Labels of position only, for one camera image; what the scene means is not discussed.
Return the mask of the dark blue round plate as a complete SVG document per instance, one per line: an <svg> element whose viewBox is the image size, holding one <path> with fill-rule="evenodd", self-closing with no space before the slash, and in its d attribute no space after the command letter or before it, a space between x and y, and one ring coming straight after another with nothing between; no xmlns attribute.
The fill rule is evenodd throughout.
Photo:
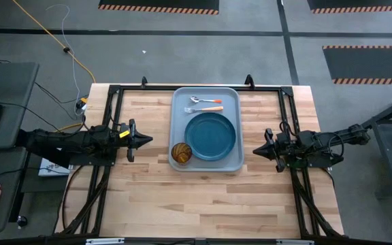
<svg viewBox="0 0 392 245"><path fill-rule="evenodd" d="M196 115L184 131L185 143L197 158L204 161L224 159L232 151L236 137L231 121L214 112Z"/></svg>

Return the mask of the black aluminium rig frame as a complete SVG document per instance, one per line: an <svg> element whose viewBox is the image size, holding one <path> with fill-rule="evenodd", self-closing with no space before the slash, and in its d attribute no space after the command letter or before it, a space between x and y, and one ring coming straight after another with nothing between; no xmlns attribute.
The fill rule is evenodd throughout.
<svg viewBox="0 0 392 245"><path fill-rule="evenodd" d="M85 219L94 238L298 238L299 197L289 171L254 154L283 118L319 130L309 86L238 85L244 166L232 173L184 173L166 161L175 84L126 84L120 115L152 141L134 162L119 150L108 187Z"/></svg>

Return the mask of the silver metal bracket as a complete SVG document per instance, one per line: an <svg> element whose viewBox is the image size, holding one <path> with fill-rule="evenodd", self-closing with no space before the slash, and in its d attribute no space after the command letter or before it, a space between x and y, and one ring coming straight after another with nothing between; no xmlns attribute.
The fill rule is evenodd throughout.
<svg viewBox="0 0 392 245"><path fill-rule="evenodd" d="M85 245L121 245L124 243L124 238L95 238L87 239Z"/></svg>
<svg viewBox="0 0 392 245"><path fill-rule="evenodd" d="M312 240L289 240L279 239L276 240L276 245L315 245Z"/></svg>

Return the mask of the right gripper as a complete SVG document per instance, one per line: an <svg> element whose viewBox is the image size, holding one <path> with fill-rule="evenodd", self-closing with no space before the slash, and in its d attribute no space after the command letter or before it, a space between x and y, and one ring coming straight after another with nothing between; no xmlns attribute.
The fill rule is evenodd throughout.
<svg viewBox="0 0 392 245"><path fill-rule="evenodd" d="M283 172L286 163L282 156L287 155L287 146L289 145L290 140L287 144L279 144L277 140L274 139L274 133L270 128L265 130L265 139L266 143L254 149L253 153L269 160L275 160L276 171Z"/></svg>

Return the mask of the metal spoon with orange handle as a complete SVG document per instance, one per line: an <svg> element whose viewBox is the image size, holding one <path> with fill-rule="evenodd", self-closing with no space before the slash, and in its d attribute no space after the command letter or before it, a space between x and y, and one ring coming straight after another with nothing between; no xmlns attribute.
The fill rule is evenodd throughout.
<svg viewBox="0 0 392 245"><path fill-rule="evenodd" d="M199 103L199 102L222 103L220 99L199 99L194 96L190 97L190 100L194 103Z"/></svg>

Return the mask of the metal fork with orange handle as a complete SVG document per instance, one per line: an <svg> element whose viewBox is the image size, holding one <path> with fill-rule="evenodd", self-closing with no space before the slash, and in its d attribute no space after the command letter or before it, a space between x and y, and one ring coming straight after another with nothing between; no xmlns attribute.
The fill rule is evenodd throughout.
<svg viewBox="0 0 392 245"><path fill-rule="evenodd" d="M211 108L200 108L200 109L195 109L195 108L185 108L184 112L185 113L196 113L196 112L219 112L223 111L223 106L218 106L218 107L211 107Z"/></svg>

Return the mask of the white printed box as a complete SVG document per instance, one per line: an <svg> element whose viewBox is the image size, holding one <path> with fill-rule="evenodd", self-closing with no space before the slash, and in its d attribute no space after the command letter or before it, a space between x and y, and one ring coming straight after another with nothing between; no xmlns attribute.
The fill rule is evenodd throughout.
<svg viewBox="0 0 392 245"><path fill-rule="evenodd" d="M38 176L40 177L68 176L71 169L72 166L65 168L50 162L48 159L42 159L38 171Z"/></svg>

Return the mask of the black hazard-striped floor mat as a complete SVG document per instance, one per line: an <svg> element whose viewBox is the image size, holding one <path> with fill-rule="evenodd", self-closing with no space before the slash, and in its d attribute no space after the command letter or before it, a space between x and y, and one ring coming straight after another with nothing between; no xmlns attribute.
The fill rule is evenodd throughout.
<svg viewBox="0 0 392 245"><path fill-rule="evenodd" d="M219 0L99 0L100 10L217 15Z"/></svg>
<svg viewBox="0 0 392 245"><path fill-rule="evenodd" d="M307 0L313 14L392 12L392 0Z"/></svg>
<svg viewBox="0 0 392 245"><path fill-rule="evenodd" d="M392 85L392 46L323 46L334 84Z"/></svg>

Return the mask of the grey-blue plastic tray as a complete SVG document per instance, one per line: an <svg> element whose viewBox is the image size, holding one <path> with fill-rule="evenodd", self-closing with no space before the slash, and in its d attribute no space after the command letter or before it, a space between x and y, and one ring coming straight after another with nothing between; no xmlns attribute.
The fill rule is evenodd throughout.
<svg viewBox="0 0 392 245"><path fill-rule="evenodd" d="M220 99L222 103L199 102L194 103L190 97L199 99ZM236 132L236 142L232 151L219 161L204 161L194 154L190 161L181 166L177 164L169 155L169 164L180 172L235 172L242 168L244 164L244 143L242 136L242 120L240 111L240 97L232 88L227 87L186 87L179 88L173 93L171 101L171 122L169 132L169 147L172 148L177 143L185 143L184 131L189 121L198 114L185 113L185 108L211 108L223 106L223 111L219 113L228 118Z"/></svg>

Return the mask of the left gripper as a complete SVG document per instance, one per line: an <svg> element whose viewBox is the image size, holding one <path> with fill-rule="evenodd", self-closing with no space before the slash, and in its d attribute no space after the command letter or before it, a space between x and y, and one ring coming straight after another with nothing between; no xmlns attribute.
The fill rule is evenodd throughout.
<svg viewBox="0 0 392 245"><path fill-rule="evenodd" d="M153 137L144 135L142 133L135 133L135 120L133 118L129 120L129 123L127 125L129 126L128 130L130 130L130 134L123 138L120 138L119 134L122 132L119 131L117 135L116 145L118 148L127 148L127 160L129 162L134 162L134 147L136 149L142 147L143 145L151 142L153 140Z"/></svg>

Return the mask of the amber faceted glass cup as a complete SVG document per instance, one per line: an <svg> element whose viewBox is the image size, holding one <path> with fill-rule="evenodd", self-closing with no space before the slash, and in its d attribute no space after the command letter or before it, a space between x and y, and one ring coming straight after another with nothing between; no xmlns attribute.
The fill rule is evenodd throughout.
<svg viewBox="0 0 392 245"><path fill-rule="evenodd" d="M186 165L193 155L192 149L188 144L177 143L171 149L171 157L177 164Z"/></svg>

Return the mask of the grey side desk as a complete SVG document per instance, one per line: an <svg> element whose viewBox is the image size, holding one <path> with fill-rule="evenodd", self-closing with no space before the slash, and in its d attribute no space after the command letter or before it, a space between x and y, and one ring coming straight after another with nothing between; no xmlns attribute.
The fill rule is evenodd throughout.
<svg viewBox="0 0 392 245"><path fill-rule="evenodd" d="M0 64L0 232L20 208L16 195L29 153L15 144L38 69L36 63Z"/></svg>

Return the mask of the yellow and white power plug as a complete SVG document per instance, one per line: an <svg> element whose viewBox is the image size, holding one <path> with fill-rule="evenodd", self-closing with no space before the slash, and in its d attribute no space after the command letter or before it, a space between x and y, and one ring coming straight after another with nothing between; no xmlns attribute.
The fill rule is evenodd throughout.
<svg viewBox="0 0 392 245"><path fill-rule="evenodd" d="M75 108L74 108L74 112L76 113L76 115L80 115L81 113L83 113L86 109L86 104L87 104L87 98L86 97L82 97L80 98L76 103L75 103Z"/></svg>

